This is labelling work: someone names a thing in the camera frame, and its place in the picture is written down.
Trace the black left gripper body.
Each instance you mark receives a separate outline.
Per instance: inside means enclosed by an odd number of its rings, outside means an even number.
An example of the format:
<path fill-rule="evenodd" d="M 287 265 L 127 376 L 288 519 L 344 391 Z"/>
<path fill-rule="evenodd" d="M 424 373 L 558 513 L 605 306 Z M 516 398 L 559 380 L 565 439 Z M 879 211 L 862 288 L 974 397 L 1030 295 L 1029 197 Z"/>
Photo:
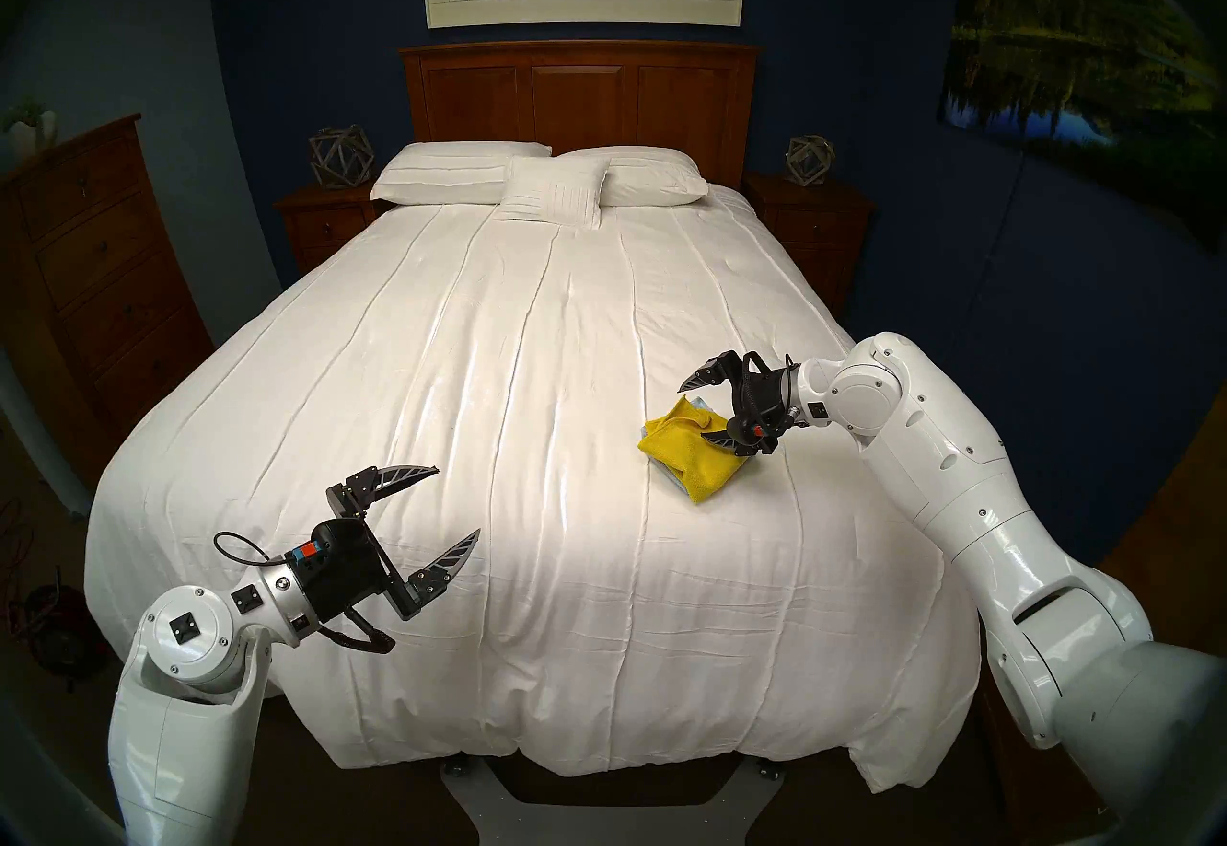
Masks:
<path fill-rule="evenodd" d="M 422 597 L 396 571 L 363 516 L 318 524 L 309 541 L 286 554 L 286 565 L 318 623 L 345 616 L 367 626 L 357 607 L 373 596 L 384 597 L 401 620 L 422 610 Z"/>

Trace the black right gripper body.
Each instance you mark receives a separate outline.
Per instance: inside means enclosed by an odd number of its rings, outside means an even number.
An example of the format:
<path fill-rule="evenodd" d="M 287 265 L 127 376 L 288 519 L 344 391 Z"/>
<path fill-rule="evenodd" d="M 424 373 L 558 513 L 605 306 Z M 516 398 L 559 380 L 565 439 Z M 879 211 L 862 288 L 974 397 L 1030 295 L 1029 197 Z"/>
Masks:
<path fill-rule="evenodd" d="M 740 355 L 740 384 L 730 384 L 734 414 L 728 422 L 753 422 L 753 454 L 773 453 L 784 432 L 796 426 L 800 404 L 793 392 L 798 370 L 800 363 L 789 355 L 780 370 L 771 370 L 757 351 Z"/>

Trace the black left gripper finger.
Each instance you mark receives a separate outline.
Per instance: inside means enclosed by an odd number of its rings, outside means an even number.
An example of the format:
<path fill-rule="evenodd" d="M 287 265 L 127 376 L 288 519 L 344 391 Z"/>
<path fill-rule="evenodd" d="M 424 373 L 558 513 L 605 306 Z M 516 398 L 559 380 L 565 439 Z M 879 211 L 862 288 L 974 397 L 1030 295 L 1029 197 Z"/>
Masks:
<path fill-rule="evenodd" d="M 344 483 L 328 487 L 325 496 L 335 517 L 366 518 L 375 502 L 401 494 L 437 474 L 439 469 L 433 465 L 371 465 L 346 478 Z"/>
<path fill-rule="evenodd" d="M 427 604 L 445 594 L 448 586 L 463 572 L 480 535 L 479 528 L 437 556 L 432 564 L 405 577 L 402 618 L 413 618 Z"/>

